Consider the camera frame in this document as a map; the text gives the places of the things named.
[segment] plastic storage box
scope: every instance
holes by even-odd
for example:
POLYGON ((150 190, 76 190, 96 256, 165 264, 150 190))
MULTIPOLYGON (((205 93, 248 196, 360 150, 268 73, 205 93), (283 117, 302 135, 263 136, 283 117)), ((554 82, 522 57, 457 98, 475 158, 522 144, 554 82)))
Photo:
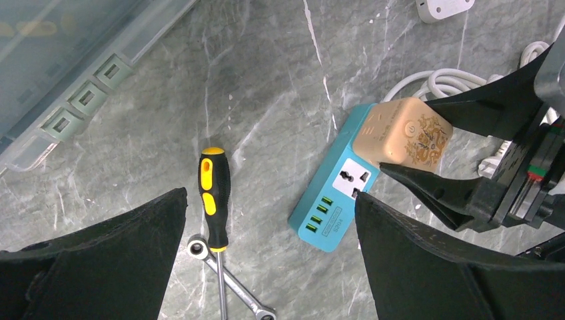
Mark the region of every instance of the plastic storage box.
POLYGON ((0 1, 0 175, 82 130, 195 2, 0 1))

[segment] red component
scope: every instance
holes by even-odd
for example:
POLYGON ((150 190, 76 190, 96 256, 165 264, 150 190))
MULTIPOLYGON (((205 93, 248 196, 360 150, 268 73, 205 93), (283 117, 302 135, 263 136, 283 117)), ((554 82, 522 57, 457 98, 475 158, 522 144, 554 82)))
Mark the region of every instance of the red component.
POLYGON ((541 182, 544 178, 541 175, 537 175, 533 172, 528 171, 528 178, 534 180, 535 182, 541 182))

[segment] label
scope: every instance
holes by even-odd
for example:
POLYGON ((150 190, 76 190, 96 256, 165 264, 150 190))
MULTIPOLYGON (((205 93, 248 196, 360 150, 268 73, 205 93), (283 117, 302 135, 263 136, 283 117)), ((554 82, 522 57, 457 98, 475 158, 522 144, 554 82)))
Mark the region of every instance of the label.
POLYGON ((326 227, 324 228, 324 232, 322 232, 322 235, 324 237, 327 237, 330 234, 330 231, 332 231, 332 229, 334 229, 334 232, 337 232, 339 230, 339 228, 341 227, 342 219, 338 220, 337 218, 339 218, 340 214, 341 214, 341 208, 337 207, 334 210, 334 213, 332 214, 330 221, 328 221, 328 225, 326 225, 326 227))
POLYGON ((449 136, 436 116, 421 115, 417 121, 418 134, 414 134, 413 138, 406 142, 408 158, 414 165, 427 167, 437 165, 447 146, 449 136))

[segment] wrench head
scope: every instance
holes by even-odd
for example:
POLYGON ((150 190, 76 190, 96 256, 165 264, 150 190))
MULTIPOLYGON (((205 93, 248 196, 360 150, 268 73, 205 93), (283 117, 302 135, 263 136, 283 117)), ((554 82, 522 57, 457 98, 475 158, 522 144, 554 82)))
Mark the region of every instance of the wrench head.
POLYGON ((277 315, 275 310, 263 307, 264 309, 259 309, 255 313, 256 320, 277 320, 277 315))
POLYGON ((188 244, 189 255, 198 260, 205 260, 210 255, 208 243, 200 235, 193 235, 188 244))

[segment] transparent plastic lid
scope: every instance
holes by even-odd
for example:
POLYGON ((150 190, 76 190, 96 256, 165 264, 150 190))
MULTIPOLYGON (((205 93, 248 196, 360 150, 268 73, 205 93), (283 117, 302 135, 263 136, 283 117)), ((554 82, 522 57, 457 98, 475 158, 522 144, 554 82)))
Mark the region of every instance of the transparent plastic lid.
POLYGON ((0 1, 0 139, 143 2, 0 1))

